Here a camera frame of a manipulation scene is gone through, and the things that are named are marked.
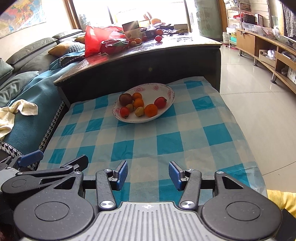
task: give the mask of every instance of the cabinet door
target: cabinet door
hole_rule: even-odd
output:
[[[255,36],[237,31],[237,47],[248,54],[255,54]]]

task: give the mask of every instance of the yellow-green fruit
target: yellow-green fruit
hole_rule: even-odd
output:
[[[127,107],[128,110],[130,111],[130,113],[132,113],[132,112],[135,110],[135,107],[134,107],[133,104],[128,104],[126,107]]]
[[[142,115],[144,115],[145,114],[145,112],[144,112],[144,107],[138,107],[136,110],[135,110],[135,115],[137,116],[137,117],[140,117],[140,116],[142,116]]]

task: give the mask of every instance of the plate rim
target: plate rim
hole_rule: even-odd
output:
[[[128,89],[128,90],[125,91],[123,94],[127,93],[127,92],[130,91],[130,90],[133,90],[133,89],[137,88],[138,86],[143,86],[143,85],[147,85],[147,84],[149,84],[149,85],[157,84],[157,85],[162,85],[162,86],[166,86],[166,87],[168,87],[168,88],[172,91],[172,103],[171,103],[169,106],[167,106],[167,108],[166,108],[161,114],[159,114],[159,115],[155,115],[155,116],[150,117],[150,118],[145,119],[145,120],[128,121],[128,120],[126,120],[126,119],[124,119],[124,120],[119,119],[119,118],[116,116],[116,114],[114,113],[114,107],[115,107],[115,104],[119,101],[119,97],[118,97],[118,98],[116,99],[116,101],[114,102],[113,107],[112,107],[112,114],[114,115],[114,117],[115,117],[117,120],[119,120],[119,121],[121,121],[121,122],[125,122],[125,123],[132,123],[132,124],[141,124],[141,123],[145,123],[145,122],[152,121],[152,120],[154,120],[154,119],[160,117],[163,113],[165,113],[165,112],[166,112],[166,111],[172,106],[172,104],[173,104],[173,102],[174,102],[174,100],[175,100],[175,92],[174,92],[174,90],[173,90],[170,86],[168,86],[168,85],[166,85],[166,84],[162,84],[162,83],[146,83],[146,84],[137,85],[137,86],[134,86],[134,87]]]

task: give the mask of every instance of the plate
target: plate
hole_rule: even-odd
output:
[[[154,104],[154,101],[158,97],[165,97],[167,99],[167,104],[164,108],[159,109],[156,116],[147,117],[145,115],[141,117],[137,117],[135,112],[130,113],[129,117],[126,119],[122,118],[119,114],[120,108],[122,107],[119,103],[119,98],[115,101],[113,105],[113,115],[122,122],[127,123],[144,123],[151,120],[156,119],[157,117],[161,116],[164,112],[167,111],[168,108],[172,105],[175,99],[175,93],[173,89],[167,85],[160,84],[160,83],[148,83],[143,85],[138,85],[126,91],[125,93],[129,93],[133,95],[133,93],[139,92],[142,94],[142,99],[144,101],[144,108],[149,104]]]

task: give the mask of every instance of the checkered tablecloth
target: checkered tablecloth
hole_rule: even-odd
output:
[[[142,124],[118,121],[112,106],[121,93],[75,103],[56,129],[38,169],[58,168],[83,154],[89,158],[85,175],[128,162],[128,177],[119,201],[178,202],[178,192],[168,174],[168,164],[194,168],[203,177],[223,170],[266,194],[240,127],[220,94],[203,77],[169,84],[173,105],[159,118]],[[211,196],[201,193],[200,203]]]

